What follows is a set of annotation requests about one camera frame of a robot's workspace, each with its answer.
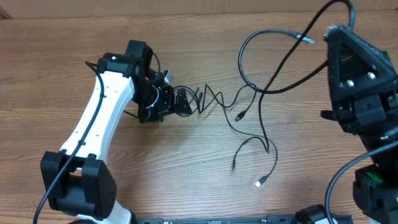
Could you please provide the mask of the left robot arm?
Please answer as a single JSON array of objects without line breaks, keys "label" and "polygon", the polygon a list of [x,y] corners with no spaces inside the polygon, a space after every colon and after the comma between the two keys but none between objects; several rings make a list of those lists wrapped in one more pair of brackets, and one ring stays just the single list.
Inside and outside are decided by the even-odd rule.
[{"label": "left robot arm", "polygon": [[135,214],[116,200],[117,185],[107,166],[121,115],[129,102],[137,104],[140,123],[192,113],[186,93],[171,85],[171,73],[151,68],[153,58],[145,42],[130,40],[123,54],[107,52],[88,64],[96,75],[90,100],[60,150],[46,152],[41,159],[41,204],[80,223],[136,222]]}]

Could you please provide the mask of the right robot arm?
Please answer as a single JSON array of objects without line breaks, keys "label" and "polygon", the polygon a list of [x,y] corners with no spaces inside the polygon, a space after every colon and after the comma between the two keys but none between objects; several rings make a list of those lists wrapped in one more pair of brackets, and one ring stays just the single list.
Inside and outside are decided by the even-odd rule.
[{"label": "right robot arm", "polygon": [[332,110],[321,116],[359,136],[373,162],[355,172],[355,204],[374,222],[397,223],[397,72],[387,52],[343,24],[325,40]]}]

